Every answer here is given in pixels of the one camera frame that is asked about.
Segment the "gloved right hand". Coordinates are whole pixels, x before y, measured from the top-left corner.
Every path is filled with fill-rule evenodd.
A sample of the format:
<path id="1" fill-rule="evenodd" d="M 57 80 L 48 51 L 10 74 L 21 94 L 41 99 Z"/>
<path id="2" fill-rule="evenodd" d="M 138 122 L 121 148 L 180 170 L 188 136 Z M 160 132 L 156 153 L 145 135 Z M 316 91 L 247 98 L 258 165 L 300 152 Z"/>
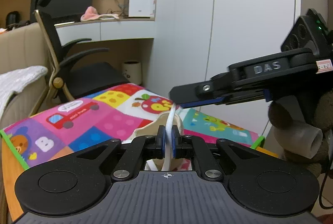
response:
<path id="1" fill-rule="evenodd" d="M 305 122 L 295 97 L 284 97 L 269 106 L 268 117 L 275 140 L 283 148 L 284 158 L 316 177 L 328 173 L 332 178 L 332 92 L 324 94 Z"/>

